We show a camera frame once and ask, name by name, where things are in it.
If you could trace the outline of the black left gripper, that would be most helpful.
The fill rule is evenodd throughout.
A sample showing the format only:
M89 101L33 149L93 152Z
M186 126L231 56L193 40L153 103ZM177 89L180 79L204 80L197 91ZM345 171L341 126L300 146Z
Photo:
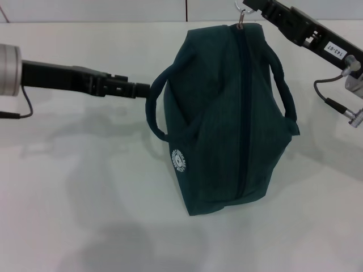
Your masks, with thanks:
M92 96L148 98L150 86L129 82L127 76L111 75L80 66L23 61L22 85L81 92Z

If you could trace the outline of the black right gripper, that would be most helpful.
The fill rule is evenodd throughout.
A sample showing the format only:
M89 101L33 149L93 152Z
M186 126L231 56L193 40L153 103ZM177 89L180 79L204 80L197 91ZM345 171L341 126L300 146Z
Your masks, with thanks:
M348 56L354 56L360 68L351 71L351 74L362 74L362 49L296 8L268 0L244 0L243 4L254 11L261 11L262 17L276 26L289 41L312 51L341 70L348 66Z

